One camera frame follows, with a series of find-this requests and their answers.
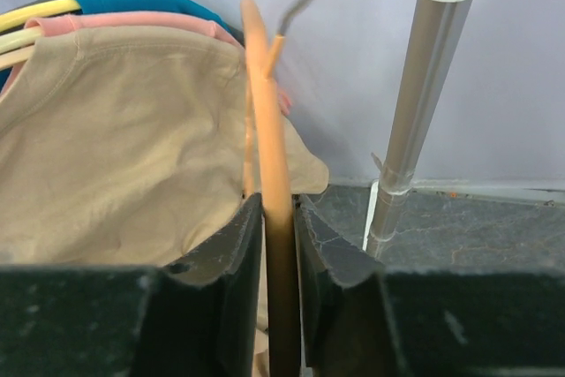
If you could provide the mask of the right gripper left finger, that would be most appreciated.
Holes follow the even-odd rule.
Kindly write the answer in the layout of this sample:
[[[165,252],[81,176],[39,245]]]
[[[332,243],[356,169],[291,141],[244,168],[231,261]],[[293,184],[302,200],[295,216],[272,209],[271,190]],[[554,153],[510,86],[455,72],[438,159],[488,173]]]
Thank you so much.
[[[253,195],[164,267],[4,266],[4,376],[248,376],[262,245]]]

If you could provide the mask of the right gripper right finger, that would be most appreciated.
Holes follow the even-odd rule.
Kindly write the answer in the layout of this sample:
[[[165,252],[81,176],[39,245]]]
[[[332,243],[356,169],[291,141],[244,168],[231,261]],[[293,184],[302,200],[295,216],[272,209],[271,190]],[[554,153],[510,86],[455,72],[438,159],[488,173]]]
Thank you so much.
[[[317,376],[561,376],[564,275],[391,268],[294,199],[305,362]]]

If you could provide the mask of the orange plastic hanger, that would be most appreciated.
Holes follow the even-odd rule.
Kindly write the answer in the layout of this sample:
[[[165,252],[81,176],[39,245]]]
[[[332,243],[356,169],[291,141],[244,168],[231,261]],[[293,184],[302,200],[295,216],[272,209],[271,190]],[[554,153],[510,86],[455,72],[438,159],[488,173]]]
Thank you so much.
[[[274,69],[292,20],[311,2],[295,0],[283,13],[274,38],[268,38],[255,1],[240,3],[245,34],[247,101],[253,105],[246,117],[246,128],[257,134],[256,139],[246,141],[244,181],[245,191],[251,192],[252,159],[257,156],[265,221],[269,371],[273,376],[298,376],[301,371],[294,208]]]

